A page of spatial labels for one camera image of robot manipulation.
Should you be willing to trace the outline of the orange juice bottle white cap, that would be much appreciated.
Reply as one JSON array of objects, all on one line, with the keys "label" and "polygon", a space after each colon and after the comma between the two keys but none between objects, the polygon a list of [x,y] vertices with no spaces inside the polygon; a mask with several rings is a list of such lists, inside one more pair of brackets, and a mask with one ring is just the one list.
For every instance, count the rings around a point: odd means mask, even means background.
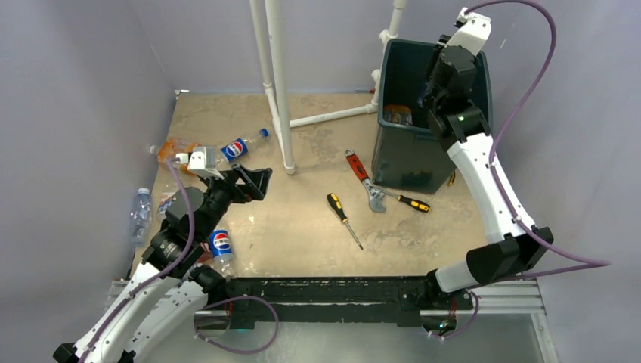
[{"label": "orange juice bottle white cap", "polygon": [[389,104],[383,108],[383,119],[387,123],[401,126],[412,126],[412,111],[409,107],[397,104]]}]

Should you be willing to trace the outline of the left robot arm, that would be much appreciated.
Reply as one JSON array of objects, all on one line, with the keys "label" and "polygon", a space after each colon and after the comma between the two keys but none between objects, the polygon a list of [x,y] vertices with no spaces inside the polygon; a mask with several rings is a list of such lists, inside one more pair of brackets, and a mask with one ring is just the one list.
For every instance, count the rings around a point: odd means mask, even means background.
[{"label": "left robot arm", "polygon": [[203,305],[229,302],[226,280],[207,265],[194,267],[201,244],[233,203],[265,198],[270,168],[241,165],[203,177],[205,190],[179,185],[160,230],[135,273],[96,325],[74,343],[61,344],[57,362],[142,362],[150,351]]}]

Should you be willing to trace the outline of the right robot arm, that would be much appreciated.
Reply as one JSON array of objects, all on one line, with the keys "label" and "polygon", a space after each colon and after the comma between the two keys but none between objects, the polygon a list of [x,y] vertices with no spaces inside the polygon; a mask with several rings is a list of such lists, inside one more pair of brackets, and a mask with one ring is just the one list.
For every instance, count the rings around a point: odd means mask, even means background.
[{"label": "right robot arm", "polygon": [[537,239],[551,244],[553,234],[548,227],[538,228],[523,208],[511,213],[503,198],[513,191],[499,162],[489,160],[491,128],[471,99],[475,55],[461,46],[439,47],[427,73],[422,100],[429,128],[465,179],[488,241],[468,251],[464,260],[428,273],[424,297],[441,308],[454,292],[532,269],[545,253]]}]

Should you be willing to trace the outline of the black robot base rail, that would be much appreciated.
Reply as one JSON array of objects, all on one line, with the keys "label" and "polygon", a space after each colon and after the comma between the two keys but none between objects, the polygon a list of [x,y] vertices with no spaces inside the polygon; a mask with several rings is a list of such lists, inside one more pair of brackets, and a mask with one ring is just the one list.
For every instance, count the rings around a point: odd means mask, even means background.
[{"label": "black robot base rail", "polygon": [[210,281],[204,293],[208,309],[221,311],[233,329],[279,321],[437,330],[437,317],[473,307],[469,292],[439,292],[428,276],[233,278]]}]

